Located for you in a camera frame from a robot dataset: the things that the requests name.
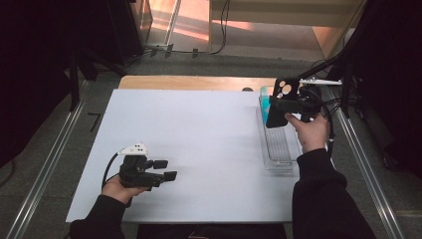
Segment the metal rod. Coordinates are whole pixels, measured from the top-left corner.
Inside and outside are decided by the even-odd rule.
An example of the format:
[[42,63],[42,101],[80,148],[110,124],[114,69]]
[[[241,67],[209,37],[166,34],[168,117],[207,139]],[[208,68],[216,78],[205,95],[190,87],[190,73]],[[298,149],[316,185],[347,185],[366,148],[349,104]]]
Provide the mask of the metal rod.
[[167,33],[165,34],[164,44],[168,45],[170,41],[171,34],[173,33],[174,26],[176,25],[176,18],[179,15],[181,0],[176,0],[174,4],[173,13],[170,17],[170,22],[168,24]]
[[340,61],[342,59],[343,53],[340,52],[337,55],[335,55],[334,57],[332,57],[331,59],[328,59],[326,61],[323,61],[322,63],[312,67],[311,69],[305,71],[304,73],[298,75],[299,79],[306,79],[309,78],[313,75],[315,75],[316,73],[324,70],[327,67],[330,67],[332,65],[334,65],[336,62]]
[[[328,91],[328,93],[331,94],[332,98],[338,97],[338,95],[332,91]],[[388,199],[372,170],[351,120],[347,119],[342,111],[337,111],[336,113],[389,238],[405,238]]]

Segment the cable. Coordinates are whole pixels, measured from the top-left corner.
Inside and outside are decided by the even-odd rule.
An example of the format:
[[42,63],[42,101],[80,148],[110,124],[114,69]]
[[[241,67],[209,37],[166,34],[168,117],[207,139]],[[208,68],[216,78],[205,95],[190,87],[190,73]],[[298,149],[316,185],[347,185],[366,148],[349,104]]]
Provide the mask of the cable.
[[118,173],[115,173],[113,176],[111,176],[111,177],[109,177],[106,181],[105,181],[105,185],[106,185],[106,183],[110,180],[110,179],[112,179],[112,178],[114,178],[114,177],[116,177],[117,175],[119,175],[120,174],[120,172],[118,172]]
[[15,174],[15,169],[16,169],[16,164],[15,164],[15,161],[12,160],[12,169],[10,170],[9,175],[7,175],[7,177],[2,182],[0,182],[0,187],[2,187],[4,184],[6,184],[10,180],[10,178],[12,178],[13,174]]
[[117,158],[117,156],[118,156],[118,154],[116,153],[110,160],[109,160],[109,163],[108,163],[108,165],[106,166],[106,169],[105,169],[105,175],[104,175],[104,177],[103,177],[103,183],[102,183],[102,189],[103,189],[103,187],[105,187],[105,185],[106,185],[106,175],[108,174],[108,171],[109,171],[109,168],[111,167],[111,165],[112,165],[112,162]]
[[[140,56],[136,56],[136,57],[134,57],[134,58],[132,58],[131,59],[131,62],[129,63],[129,64],[127,64],[127,65],[125,65],[125,66],[123,66],[123,70],[126,70],[127,68],[129,68],[133,63],[135,63],[138,59],[140,59],[140,58],[142,58],[142,57],[144,57],[144,56],[146,56],[146,55],[149,55],[149,54],[151,54],[152,53],[152,51],[147,51],[147,52],[144,52],[142,55],[140,55]],[[99,73],[104,73],[104,72],[110,72],[111,70],[110,69],[97,69],[97,72],[99,72]]]
[[323,100],[320,98],[320,96],[318,94],[316,94],[313,91],[309,91],[307,89],[304,89],[304,91],[306,91],[307,93],[311,93],[312,95],[314,95],[317,98],[317,100],[321,103],[322,108],[323,108],[323,110],[325,112],[325,115],[326,115],[326,117],[328,119],[328,123],[329,123],[329,136],[328,136],[328,150],[327,150],[327,152],[328,152],[329,158],[331,158],[332,148],[333,148],[333,145],[334,145],[334,137],[335,137],[335,134],[334,134],[334,125],[332,123],[332,117],[331,117],[331,114],[329,112],[329,109],[328,109],[328,107],[326,106],[326,104],[323,102]]
[[333,108],[331,109],[331,111],[329,111],[329,113],[331,114],[331,116],[333,116],[333,115],[334,115],[334,113],[335,113],[336,111],[338,111],[338,109],[340,109],[340,104],[336,104],[336,105],[335,105],[335,107],[333,107]]
[[[226,9],[226,7],[227,7],[226,20],[225,20],[225,24],[224,24],[224,27],[223,27],[223,15],[224,15],[224,10]],[[221,31],[223,33],[223,43],[221,44],[221,47],[217,52],[213,52],[211,54],[219,54],[226,47],[227,20],[229,19],[229,10],[230,10],[230,0],[226,0],[226,3],[224,4],[223,10],[221,12],[221,18],[220,18],[220,26],[221,26]]]
[[[313,64],[311,65],[311,69],[314,67],[314,65],[316,64],[316,63],[318,63],[318,62],[324,62],[324,63],[326,63],[326,60],[325,59],[320,59],[320,60],[317,60],[317,61],[315,61],[315,62],[313,62]],[[317,74],[314,74],[314,76],[316,76],[317,78],[319,78],[319,79],[325,79],[325,78],[323,78],[323,77],[320,77],[319,75],[317,75]]]
[[323,102],[323,103],[329,105],[329,104],[333,104],[333,103],[338,103],[340,100],[341,100],[341,98],[334,98],[334,99],[331,99],[331,100]]
[[[221,44],[221,47],[219,50],[215,52],[187,52],[187,51],[171,51],[171,53],[180,53],[180,54],[205,54],[205,55],[215,55],[219,54],[223,49],[226,47],[226,41],[227,41],[227,21],[229,19],[229,10],[230,10],[230,0],[226,0],[224,3],[223,10],[221,11],[221,17],[220,17],[220,26],[221,31],[223,33],[223,43]],[[150,50],[156,50],[158,52],[168,52],[167,50],[163,49],[154,49],[154,48],[148,48]]]

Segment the transparent tray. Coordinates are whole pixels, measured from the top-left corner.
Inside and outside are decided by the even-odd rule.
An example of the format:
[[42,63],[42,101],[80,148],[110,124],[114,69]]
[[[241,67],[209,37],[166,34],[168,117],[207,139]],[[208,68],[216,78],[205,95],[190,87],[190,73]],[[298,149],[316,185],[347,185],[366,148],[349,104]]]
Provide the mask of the transparent tray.
[[273,87],[262,87],[257,108],[258,128],[264,167],[268,170],[292,170],[302,154],[302,147],[295,128],[288,123],[283,127],[267,128],[268,111],[270,109],[269,95]]

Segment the human hand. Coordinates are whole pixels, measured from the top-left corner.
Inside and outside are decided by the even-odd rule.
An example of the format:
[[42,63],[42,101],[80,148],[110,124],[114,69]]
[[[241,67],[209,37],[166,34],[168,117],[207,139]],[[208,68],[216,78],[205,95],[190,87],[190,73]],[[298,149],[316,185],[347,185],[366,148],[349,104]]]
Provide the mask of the human hand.
[[328,121],[321,114],[317,114],[311,122],[300,121],[290,113],[285,114],[285,118],[296,129],[303,153],[325,148]]
[[123,187],[120,183],[120,177],[115,176],[106,182],[102,190],[102,195],[112,197],[127,204],[130,198],[139,195],[147,189],[147,187]]

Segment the wooden edge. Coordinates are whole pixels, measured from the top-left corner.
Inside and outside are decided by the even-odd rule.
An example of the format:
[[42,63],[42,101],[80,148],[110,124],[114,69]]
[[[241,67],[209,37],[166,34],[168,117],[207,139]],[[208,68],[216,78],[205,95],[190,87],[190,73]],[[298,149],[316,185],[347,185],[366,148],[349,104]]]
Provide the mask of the wooden edge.
[[276,78],[236,78],[198,76],[125,76],[119,89],[183,90],[183,91],[242,91],[258,92],[263,86],[273,86]]

